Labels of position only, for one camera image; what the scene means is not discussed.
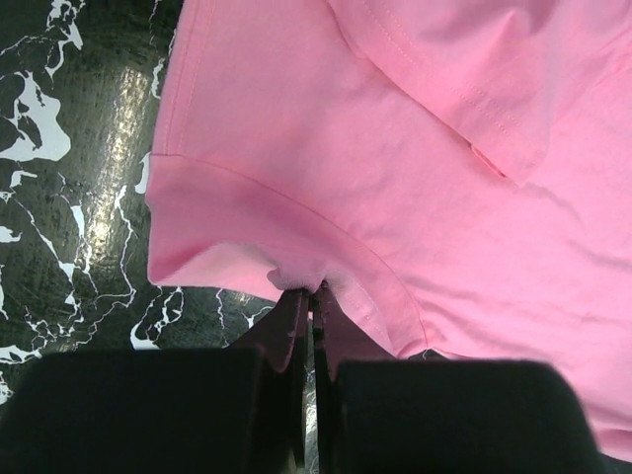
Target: black marble surface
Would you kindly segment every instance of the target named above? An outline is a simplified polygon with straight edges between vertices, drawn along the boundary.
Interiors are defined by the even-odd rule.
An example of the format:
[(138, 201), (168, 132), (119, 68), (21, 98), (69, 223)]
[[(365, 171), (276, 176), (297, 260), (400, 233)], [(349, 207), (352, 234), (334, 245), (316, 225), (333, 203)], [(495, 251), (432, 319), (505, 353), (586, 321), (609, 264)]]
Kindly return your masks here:
[(181, 8), (2, 2), (0, 416), (45, 354), (223, 347), (272, 305), (147, 280), (147, 157)]

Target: pink fabric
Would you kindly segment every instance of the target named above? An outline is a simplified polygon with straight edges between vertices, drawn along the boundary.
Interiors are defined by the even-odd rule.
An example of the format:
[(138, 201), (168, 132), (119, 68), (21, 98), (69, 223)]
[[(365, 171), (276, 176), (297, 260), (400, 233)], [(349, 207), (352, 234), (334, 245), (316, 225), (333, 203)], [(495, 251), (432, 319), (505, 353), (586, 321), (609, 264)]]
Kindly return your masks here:
[(632, 460), (629, 1), (189, 0), (150, 278), (323, 278), (396, 356), (544, 360)]

